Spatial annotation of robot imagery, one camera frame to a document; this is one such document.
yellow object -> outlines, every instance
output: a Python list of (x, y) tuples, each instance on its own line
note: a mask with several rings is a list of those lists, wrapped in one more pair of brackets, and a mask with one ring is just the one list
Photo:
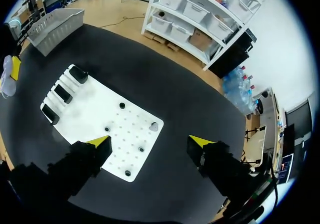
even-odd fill
[(191, 137), (201, 148), (203, 148), (204, 145), (208, 145), (210, 143), (216, 143), (214, 141), (210, 141), (210, 140), (205, 140), (193, 135), (190, 135), (189, 137)]
[(13, 68), (11, 72), (11, 77), (17, 81), (19, 77), (19, 69), (20, 69), (21, 61), (18, 59), (17, 56), (13, 56), (12, 62), (13, 62)]
[(107, 138), (108, 138), (108, 135), (94, 139), (94, 140), (87, 141), (86, 143), (90, 143), (92, 145), (95, 145), (97, 148)]

white pegboard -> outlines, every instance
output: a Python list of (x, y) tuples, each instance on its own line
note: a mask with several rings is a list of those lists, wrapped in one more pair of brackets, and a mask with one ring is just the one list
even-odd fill
[[(72, 66), (56, 81), (40, 109), (47, 104), (55, 111), (60, 120), (54, 127), (70, 144), (111, 136), (113, 152), (102, 168), (123, 180), (134, 181), (163, 128), (163, 121), (91, 76), (80, 84), (69, 73)], [(72, 95), (69, 104), (54, 92), (57, 84)], [(150, 130), (153, 123), (157, 128)]]

white bin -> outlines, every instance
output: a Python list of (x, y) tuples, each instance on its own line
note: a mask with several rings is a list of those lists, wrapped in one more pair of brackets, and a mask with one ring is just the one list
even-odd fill
[(217, 36), (220, 40), (226, 39), (230, 34), (233, 33), (232, 29), (230, 29), (225, 23), (220, 21), (213, 14), (211, 14), (211, 21), (208, 24), (207, 29), (210, 33)]
[(180, 43), (184, 43), (191, 35), (193, 35), (194, 31), (194, 26), (189, 25), (188, 23), (173, 22), (170, 36)]
[(160, 4), (170, 9), (177, 10), (182, 0), (160, 0)]
[(229, 0), (228, 9), (243, 23), (246, 23), (253, 15), (253, 12), (241, 0)]
[(152, 15), (151, 27), (154, 30), (157, 30), (161, 33), (165, 33), (171, 24), (172, 24), (172, 22), (170, 22), (170, 21), (161, 19), (155, 15)]
[(191, 2), (190, 0), (186, 0), (186, 8), (183, 12), (183, 15), (192, 19), (193, 21), (200, 23), (201, 20), (209, 13), (208, 10), (205, 10), (201, 6)]
[(62, 40), (84, 25), (85, 10), (56, 9), (46, 14), (28, 30), (28, 40), (47, 56)]

water bottle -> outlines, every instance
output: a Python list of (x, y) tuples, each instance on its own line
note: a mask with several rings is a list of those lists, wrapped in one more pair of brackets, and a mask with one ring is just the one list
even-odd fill
[(258, 100), (253, 100), (252, 98), (248, 102), (248, 104), (241, 106), (239, 109), (243, 115), (252, 114), (257, 107)]
[(222, 84), (222, 88), (223, 88), (223, 91), (225, 93), (233, 90), (234, 88), (236, 87), (239, 87), (241, 85), (243, 85), (243, 82), (247, 79), (247, 76), (244, 75), (242, 76), (241, 78), (238, 78), (238, 77), (234, 77), (230, 80), (227, 80), (227, 81), (224, 81), (223, 84)]
[(248, 98), (252, 96), (252, 90), (234, 89), (225, 94), (225, 97), (229, 99), (236, 107), (241, 107), (248, 103)]
[(229, 81), (232, 78), (236, 77), (242, 77), (245, 75), (244, 70), (246, 69), (245, 66), (237, 66), (234, 70), (232, 70), (229, 74), (227, 74), (225, 77), (223, 77), (223, 81)]

black table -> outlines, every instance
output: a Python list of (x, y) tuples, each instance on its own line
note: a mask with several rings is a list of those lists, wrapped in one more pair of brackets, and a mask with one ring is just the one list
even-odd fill
[(69, 144), (40, 111), (47, 92), (70, 65), (165, 123), (134, 182), (102, 170), (70, 202), (113, 218), (208, 223), (223, 197), (186, 153), (187, 136), (221, 140), (239, 158), (245, 118), (219, 92), (177, 63), (109, 31), (84, 25), (47, 57), (29, 45), (21, 55), (15, 96), (0, 100), (0, 131), (14, 165), (47, 170)]

